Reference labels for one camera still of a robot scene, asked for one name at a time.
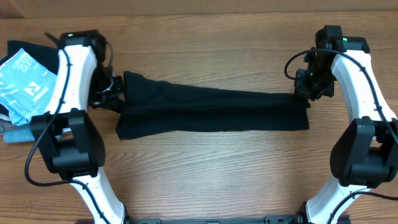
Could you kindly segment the black t-shirt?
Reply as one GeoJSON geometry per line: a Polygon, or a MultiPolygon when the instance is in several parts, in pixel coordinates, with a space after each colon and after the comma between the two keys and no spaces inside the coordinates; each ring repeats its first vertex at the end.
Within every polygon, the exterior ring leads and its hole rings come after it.
{"type": "Polygon", "coordinates": [[[291,93],[222,90],[155,81],[124,72],[119,139],[170,131],[300,131],[310,103],[291,93]]]}

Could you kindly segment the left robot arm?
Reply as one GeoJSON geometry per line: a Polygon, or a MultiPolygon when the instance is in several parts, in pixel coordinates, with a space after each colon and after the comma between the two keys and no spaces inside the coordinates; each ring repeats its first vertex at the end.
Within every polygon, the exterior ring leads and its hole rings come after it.
{"type": "Polygon", "coordinates": [[[88,116],[89,107],[120,112],[124,105],[122,77],[114,75],[111,65],[103,65],[106,50],[112,46],[98,30],[67,32],[53,41],[58,48],[57,81],[45,113],[30,122],[35,144],[25,162],[25,178],[42,186],[29,174],[30,162],[39,150],[49,172],[61,178],[47,182],[47,187],[74,187],[93,223],[129,223],[127,208],[104,171],[103,139],[88,116]]]}

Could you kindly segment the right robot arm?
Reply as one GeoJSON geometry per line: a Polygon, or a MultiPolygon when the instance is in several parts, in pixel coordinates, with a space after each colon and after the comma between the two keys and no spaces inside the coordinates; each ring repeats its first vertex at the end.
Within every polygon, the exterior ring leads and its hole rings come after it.
{"type": "Polygon", "coordinates": [[[330,178],[289,222],[350,223],[343,212],[397,174],[397,116],[377,84],[365,38],[326,25],[301,55],[308,67],[296,71],[294,94],[312,101],[332,97],[338,83],[349,125],[331,150],[330,178]]]}

